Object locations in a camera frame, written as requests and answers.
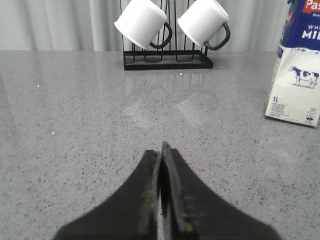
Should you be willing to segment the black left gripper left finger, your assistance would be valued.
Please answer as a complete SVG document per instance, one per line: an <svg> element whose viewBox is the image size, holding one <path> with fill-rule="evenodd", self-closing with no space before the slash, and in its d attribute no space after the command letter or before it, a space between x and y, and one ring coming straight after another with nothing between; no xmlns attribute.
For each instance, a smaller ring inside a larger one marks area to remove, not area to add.
<svg viewBox="0 0 320 240"><path fill-rule="evenodd" d="M146 150L108 199L62 226L56 240L155 240L158 237L160 153Z"/></svg>

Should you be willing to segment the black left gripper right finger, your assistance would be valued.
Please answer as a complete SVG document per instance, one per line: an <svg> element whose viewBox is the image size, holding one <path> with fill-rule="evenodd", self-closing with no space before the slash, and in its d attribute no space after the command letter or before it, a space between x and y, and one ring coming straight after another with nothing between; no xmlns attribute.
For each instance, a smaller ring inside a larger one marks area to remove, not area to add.
<svg viewBox="0 0 320 240"><path fill-rule="evenodd" d="M159 175L166 240L279 240L268 224L238 210L163 142Z"/></svg>

